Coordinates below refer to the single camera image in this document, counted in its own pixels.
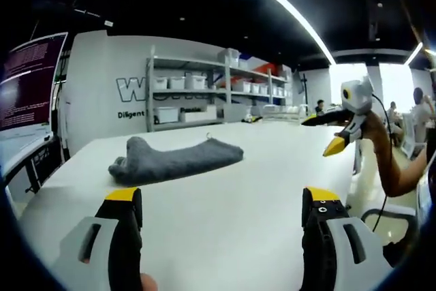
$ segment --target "window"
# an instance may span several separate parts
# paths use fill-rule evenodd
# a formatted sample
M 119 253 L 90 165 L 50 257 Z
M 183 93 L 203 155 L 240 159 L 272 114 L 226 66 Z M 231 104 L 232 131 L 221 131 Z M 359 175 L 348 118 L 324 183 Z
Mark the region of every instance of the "window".
M 367 66 L 364 63 L 357 64 L 336 64 L 328 68 L 330 74 L 330 90 L 332 93 L 332 103 L 341 104 L 341 85 L 343 82 L 361 80 L 368 75 Z
M 380 63 L 381 89 L 385 109 L 395 102 L 399 112 L 409 112 L 415 105 L 414 82 L 408 65 Z

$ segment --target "ceiling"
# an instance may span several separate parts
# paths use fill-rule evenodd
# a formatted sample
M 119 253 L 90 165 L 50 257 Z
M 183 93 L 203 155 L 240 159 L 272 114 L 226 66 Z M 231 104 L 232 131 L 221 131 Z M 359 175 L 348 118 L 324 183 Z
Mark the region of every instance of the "ceiling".
M 417 44 L 401 0 L 288 0 L 331 52 L 400 49 Z M 194 40 L 301 69 L 326 67 L 316 43 L 275 0 L 9 0 L 5 28 L 11 48 L 33 35 L 107 29 L 110 35 L 156 35 Z M 112 27 L 104 23 L 113 22 Z M 370 24 L 377 33 L 370 37 Z M 368 54 L 337 61 L 398 61 L 405 55 Z M 424 59 L 416 65 L 428 66 Z

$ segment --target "desk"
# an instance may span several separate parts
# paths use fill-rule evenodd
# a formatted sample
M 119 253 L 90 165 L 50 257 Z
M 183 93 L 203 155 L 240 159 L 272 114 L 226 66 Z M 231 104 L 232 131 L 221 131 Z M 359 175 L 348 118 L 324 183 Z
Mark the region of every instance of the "desk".
M 165 291 L 298 290 L 302 283 L 302 190 L 323 187 L 345 204 L 355 146 L 322 157 L 340 127 L 231 123 L 139 136 L 159 150 L 212 137 L 242 147 L 244 160 L 212 172 L 141 187 L 141 271 Z M 43 185 L 20 223 L 50 266 L 61 239 L 92 216 L 115 185 L 108 166 L 129 136 L 94 140 Z

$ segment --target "black cable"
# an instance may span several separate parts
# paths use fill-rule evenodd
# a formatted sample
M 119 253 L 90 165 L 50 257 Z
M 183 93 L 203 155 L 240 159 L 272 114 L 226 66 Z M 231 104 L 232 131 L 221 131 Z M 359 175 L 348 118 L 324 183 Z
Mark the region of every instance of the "black cable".
M 389 144 L 390 144 L 390 159 L 389 159 L 389 160 L 390 160 L 390 163 L 389 163 L 389 167 L 392 167 L 392 131 L 391 131 L 391 129 L 390 129 L 390 122 L 389 122 L 388 113 L 386 112 L 386 110 L 385 110 L 385 108 L 384 108 L 384 106 L 383 106 L 383 102 L 380 100 L 380 98 L 378 98 L 378 96 L 376 96 L 375 94 L 373 94 L 373 97 L 379 101 L 381 107 L 383 108 L 383 111 L 384 111 L 384 114 L 385 114 L 385 117 L 386 117 L 386 122 L 387 122 L 387 124 L 388 124 L 388 131 L 389 131 Z M 375 222 L 375 225 L 374 225 L 374 228 L 373 228 L 373 232 L 375 231 L 375 229 L 376 229 L 377 226 L 379 225 L 380 218 L 382 218 L 382 214 L 383 214 L 384 207 L 385 207 L 385 205 L 386 205 L 386 201 L 387 201 L 387 199 L 388 199 L 388 196 L 385 195 L 385 196 L 384 196 L 384 200 L 383 200 L 383 204 L 382 204 L 381 209 L 380 209 L 380 212 L 379 212 L 379 217 L 377 218 L 377 221 Z

